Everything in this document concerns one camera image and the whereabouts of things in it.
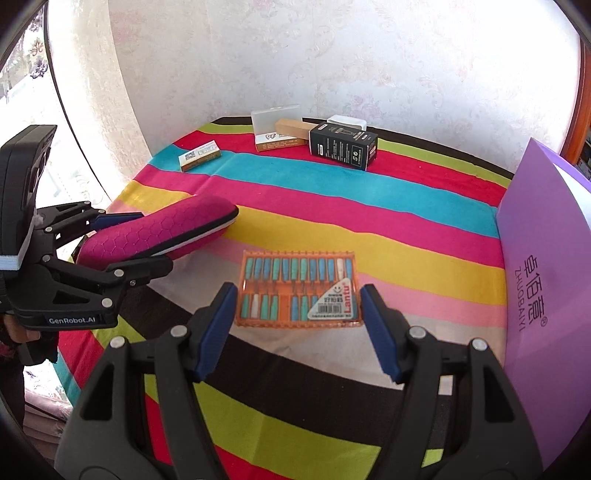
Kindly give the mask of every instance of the colorful striped fabric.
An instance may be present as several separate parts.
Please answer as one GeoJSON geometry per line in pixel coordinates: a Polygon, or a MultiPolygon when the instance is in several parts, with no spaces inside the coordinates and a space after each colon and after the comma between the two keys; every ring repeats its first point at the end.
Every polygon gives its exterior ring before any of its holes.
{"type": "MultiPolygon", "coordinates": [[[[307,147],[257,153],[244,119],[220,119],[158,153],[111,211],[150,213],[193,194],[216,194],[240,214],[223,237],[131,290],[115,329],[60,336],[56,370],[75,403],[110,338],[154,338],[187,322],[242,251],[355,251],[360,280],[441,339],[480,336],[502,359],[506,292],[496,207],[509,183],[460,152],[380,131],[368,172],[312,157],[307,147]],[[210,140],[222,157],[180,172],[178,155],[210,140]]],[[[365,328],[318,332],[234,326],[216,371],[196,386],[232,479],[361,480],[400,408],[365,328]]],[[[450,405],[442,381],[425,464],[441,456],[450,405]]],[[[154,379],[146,380],[156,457],[170,461],[154,379]]]]}

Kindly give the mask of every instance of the black box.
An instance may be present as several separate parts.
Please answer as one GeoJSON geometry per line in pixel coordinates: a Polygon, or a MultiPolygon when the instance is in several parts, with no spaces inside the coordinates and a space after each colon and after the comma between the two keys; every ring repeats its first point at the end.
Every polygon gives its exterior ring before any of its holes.
{"type": "Polygon", "coordinates": [[[310,130],[310,153],[367,170],[378,152],[377,134],[322,123],[310,130]]]}

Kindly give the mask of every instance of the box of drill bits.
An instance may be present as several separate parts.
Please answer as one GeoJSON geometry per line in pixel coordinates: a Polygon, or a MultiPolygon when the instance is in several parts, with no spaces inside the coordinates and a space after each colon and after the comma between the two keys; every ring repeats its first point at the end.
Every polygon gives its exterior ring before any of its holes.
{"type": "Polygon", "coordinates": [[[236,324],[275,328],[362,325],[352,252],[245,251],[236,324]]]}
{"type": "Polygon", "coordinates": [[[310,153],[367,170],[378,153],[378,136],[358,128],[324,122],[310,130],[310,153]]]}

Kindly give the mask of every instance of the finger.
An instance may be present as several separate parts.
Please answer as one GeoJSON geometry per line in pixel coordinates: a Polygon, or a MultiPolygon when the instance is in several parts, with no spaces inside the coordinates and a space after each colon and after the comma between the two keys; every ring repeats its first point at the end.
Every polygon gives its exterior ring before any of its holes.
{"type": "Polygon", "coordinates": [[[41,338],[40,332],[33,332],[32,330],[27,330],[22,327],[12,315],[4,316],[4,326],[6,327],[8,336],[16,343],[33,342],[41,338]]]}

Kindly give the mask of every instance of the black cable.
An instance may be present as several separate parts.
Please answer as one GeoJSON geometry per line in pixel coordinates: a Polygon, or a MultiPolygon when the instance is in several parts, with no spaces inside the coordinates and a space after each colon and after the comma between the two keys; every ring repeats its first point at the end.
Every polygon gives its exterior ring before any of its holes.
{"type": "Polygon", "coordinates": [[[107,198],[109,199],[109,201],[112,202],[113,199],[109,196],[109,193],[107,193],[105,187],[100,182],[98,175],[96,174],[94,168],[92,168],[92,165],[90,165],[90,162],[88,161],[88,158],[84,154],[84,150],[82,150],[82,146],[80,145],[80,142],[78,141],[78,137],[74,133],[74,129],[72,128],[72,123],[70,122],[70,119],[68,118],[68,114],[66,113],[66,109],[64,107],[64,102],[61,99],[60,89],[57,87],[56,75],[55,75],[55,72],[53,70],[53,61],[51,59],[51,48],[50,48],[50,45],[49,45],[49,27],[48,27],[48,22],[47,22],[48,17],[49,17],[48,8],[47,8],[47,4],[45,4],[45,6],[43,7],[43,41],[45,43],[45,52],[47,54],[47,64],[49,66],[49,73],[51,74],[51,79],[53,81],[53,86],[56,89],[57,99],[60,102],[61,111],[64,113],[64,117],[66,119],[66,122],[68,124],[68,127],[70,128],[70,132],[72,132],[72,136],[74,137],[74,140],[76,142],[76,145],[78,145],[78,149],[80,150],[80,153],[82,154],[82,157],[84,158],[84,160],[86,160],[86,163],[87,163],[88,167],[90,168],[90,171],[92,172],[92,174],[96,178],[96,181],[99,183],[100,188],[103,190],[103,192],[105,192],[105,195],[107,195],[107,198]]]}
{"type": "Polygon", "coordinates": [[[48,417],[51,417],[54,420],[60,421],[62,423],[65,423],[66,421],[64,419],[61,419],[60,417],[58,417],[57,415],[54,415],[53,413],[50,413],[48,411],[43,410],[42,408],[39,408],[35,405],[33,405],[32,403],[29,403],[25,400],[25,405],[31,408],[34,408],[35,410],[43,413],[44,415],[47,415],[48,417]]]}

